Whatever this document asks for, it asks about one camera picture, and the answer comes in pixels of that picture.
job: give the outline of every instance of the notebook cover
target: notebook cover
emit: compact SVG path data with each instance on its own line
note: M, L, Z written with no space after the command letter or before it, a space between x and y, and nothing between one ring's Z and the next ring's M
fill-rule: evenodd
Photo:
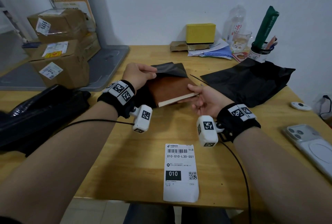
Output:
M178 76L157 76L155 79L147 81L147 86L157 106L160 102L194 93L188 89L188 84L197 86L189 78Z

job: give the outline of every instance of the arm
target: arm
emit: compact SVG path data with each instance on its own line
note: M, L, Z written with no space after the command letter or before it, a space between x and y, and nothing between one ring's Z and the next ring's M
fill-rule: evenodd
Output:
M135 90L155 78L156 68L128 64L122 79ZM115 108L99 101L75 121L117 120ZM102 150L115 123L83 122L70 126L41 145L0 186L0 216L24 224L59 223Z
M200 95L181 102L191 101L198 115L216 118L223 107L233 103L211 87L188 88ZM276 220L281 223L331 222L331 187L261 129L245 130L235 138L234 146Z

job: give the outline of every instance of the wrist band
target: wrist band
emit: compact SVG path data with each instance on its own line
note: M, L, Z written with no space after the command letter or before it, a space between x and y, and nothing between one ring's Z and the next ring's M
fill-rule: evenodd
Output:
M120 80L107 86L97 101L113 105L118 112L118 116L129 118L129 113L134 108L132 100L134 95L133 85L126 80Z
M219 112L217 121L225 128L222 134L226 140L233 142L243 131L254 126L261 127L255 118L255 114L246 105L232 103Z

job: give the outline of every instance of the forearm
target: forearm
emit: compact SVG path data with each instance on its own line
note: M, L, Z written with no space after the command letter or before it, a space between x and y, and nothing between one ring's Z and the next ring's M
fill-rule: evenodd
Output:
M256 127L241 133L234 146L276 220L330 223L332 190L313 171Z
M100 101L75 121L117 118L114 107ZM83 122L46 141L0 186L0 216L24 224L59 223L113 127L111 122Z

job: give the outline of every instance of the black bag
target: black bag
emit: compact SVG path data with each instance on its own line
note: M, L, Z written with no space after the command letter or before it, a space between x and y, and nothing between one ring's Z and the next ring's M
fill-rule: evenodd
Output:
M157 68L157 76L180 76L188 77L186 70L182 63L163 63L159 65L152 65L152 67ZM144 85L142 88L137 90L136 95L134 96L134 104L136 107L139 107L143 104L150 106L151 108L156 108L157 105L153 100L153 97L149 91L147 85Z
M88 91L73 91L58 84L0 114L0 151L27 156L56 130L89 108Z
M252 108L263 104L282 90L295 69L247 58L236 66L201 78L212 88L239 104Z

